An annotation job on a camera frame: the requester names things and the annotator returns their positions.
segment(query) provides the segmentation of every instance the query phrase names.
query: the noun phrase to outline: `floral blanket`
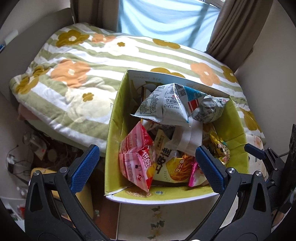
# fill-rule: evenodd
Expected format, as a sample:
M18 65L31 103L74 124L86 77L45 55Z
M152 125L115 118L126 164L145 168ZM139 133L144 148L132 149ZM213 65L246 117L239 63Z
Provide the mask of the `floral blanket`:
M127 69L184 77L229 94L246 134L264 135L234 73L211 56L148 37L76 23L53 34L27 71L10 81L17 100L50 128L105 153L108 124Z

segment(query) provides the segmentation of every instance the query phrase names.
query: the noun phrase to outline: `yellow chair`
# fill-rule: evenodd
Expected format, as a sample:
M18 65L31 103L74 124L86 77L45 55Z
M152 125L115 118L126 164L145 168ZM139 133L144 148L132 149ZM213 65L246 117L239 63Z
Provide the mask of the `yellow chair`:
M47 174L47 173L54 173L55 171L45 169L45 168L34 168L31 171L31 177L33 175L33 172L39 170L42 174ZM60 200L59 194L57 191L52 191L52 195L54 198ZM77 192L76 194L77 199L81 203L81 206L84 208L84 210L87 212L87 214L93 219L94 217L94 211L93 211L93 205L92 205L92 199L91 199L91 187L89 183L86 183L85 186L83 187L81 192Z

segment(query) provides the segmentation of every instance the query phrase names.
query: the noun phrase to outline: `screw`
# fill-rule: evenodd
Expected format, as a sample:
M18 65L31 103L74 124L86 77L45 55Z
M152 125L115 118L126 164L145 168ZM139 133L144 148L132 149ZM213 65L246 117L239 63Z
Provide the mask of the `screw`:
M65 173L67 170L68 170L67 167L61 167L60 170L59 170L59 172Z
M33 176L38 176L40 174L40 171L39 170L36 170L33 172Z
M261 177L262 176L262 173L260 171L256 171L255 174L258 176L258 177Z
M228 168L227 171L231 174L235 173L235 169L233 167Z

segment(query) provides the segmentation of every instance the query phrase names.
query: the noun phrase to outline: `brown floor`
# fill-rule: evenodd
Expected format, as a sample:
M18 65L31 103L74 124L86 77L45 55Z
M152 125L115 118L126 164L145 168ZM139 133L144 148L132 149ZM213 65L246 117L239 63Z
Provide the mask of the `brown floor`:
M104 196L104 174L95 169L89 178L94 208L94 222L111 239L116 239L119 203L112 202Z

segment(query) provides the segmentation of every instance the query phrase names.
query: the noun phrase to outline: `pink wrapper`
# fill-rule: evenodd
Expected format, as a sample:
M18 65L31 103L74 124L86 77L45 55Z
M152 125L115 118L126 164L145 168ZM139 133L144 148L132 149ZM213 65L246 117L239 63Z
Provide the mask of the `pink wrapper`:
M198 166L196 159L194 158L188 186L195 187L203 184L206 180L207 179L205 178L205 175L203 174L202 170Z
M155 172L153 140L140 122L121 142L119 165L121 173L139 188L148 192Z

